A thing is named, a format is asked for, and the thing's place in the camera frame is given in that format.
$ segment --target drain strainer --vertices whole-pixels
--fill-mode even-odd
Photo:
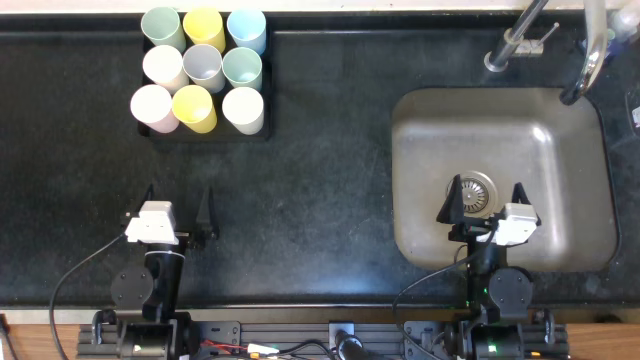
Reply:
[[[464,212],[473,217],[483,217],[493,212],[498,201],[498,191],[488,176],[477,171],[467,171],[460,174],[462,183],[462,202]],[[451,183],[447,185],[449,194]]]

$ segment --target chrome faucet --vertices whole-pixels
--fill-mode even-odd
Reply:
[[[557,28],[557,25],[539,41],[530,40],[529,43],[526,43],[524,34],[548,1],[534,0],[522,13],[513,28],[505,31],[496,50],[487,53],[484,58],[484,63],[489,70],[493,72],[504,71],[509,64],[509,58],[517,56],[521,52],[527,56],[542,53],[542,43]],[[607,13],[604,0],[584,0],[584,15],[587,24],[585,61],[576,82],[565,87],[560,94],[560,101],[565,105],[571,105],[578,101],[593,85],[607,52]]]

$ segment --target stainless steel sink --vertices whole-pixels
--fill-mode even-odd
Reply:
[[[586,99],[560,89],[425,89],[393,111],[393,207],[398,247],[412,263],[453,262],[460,244],[436,222],[447,188],[463,178],[465,211],[486,217],[522,182],[542,220],[529,242],[508,251],[533,271],[604,267],[617,247],[600,119]]]

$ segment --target wooden floor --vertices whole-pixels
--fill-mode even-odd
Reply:
[[[77,325],[60,325],[58,333],[65,352],[75,358]],[[48,325],[14,325],[11,339],[20,360],[58,359]],[[640,325],[569,325],[573,360],[640,359]],[[11,360],[3,343],[4,359]]]

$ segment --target plastic cup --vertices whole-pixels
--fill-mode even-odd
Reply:
[[[189,85],[189,77],[182,69],[182,55],[169,45],[149,50],[142,61],[142,70],[151,81],[169,90],[171,94]]]
[[[262,88],[262,59],[251,49],[230,50],[222,59],[222,71],[233,87]]]
[[[264,100],[255,89],[233,89],[222,101],[222,113],[241,133],[253,135],[264,124]]]
[[[160,133],[170,133],[180,124],[171,106],[171,94],[160,85],[143,86],[131,97],[133,116]]]
[[[169,45],[183,52],[187,47],[180,16],[170,7],[157,7],[142,16],[140,27],[154,45]]]
[[[222,55],[215,47],[207,44],[194,45],[182,58],[184,72],[197,85],[217,93],[224,88]]]
[[[233,41],[262,55],[267,48],[267,19],[259,10],[236,10],[227,19]]]
[[[191,130],[206,134],[218,123],[213,99],[198,85],[185,86],[173,96],[173,114]]]
[[[184,16],[182,26],[194,44],[209,44],[220,53],[224,51],[226,44],[222,16],[215,8],[201,7],[189,11]]]

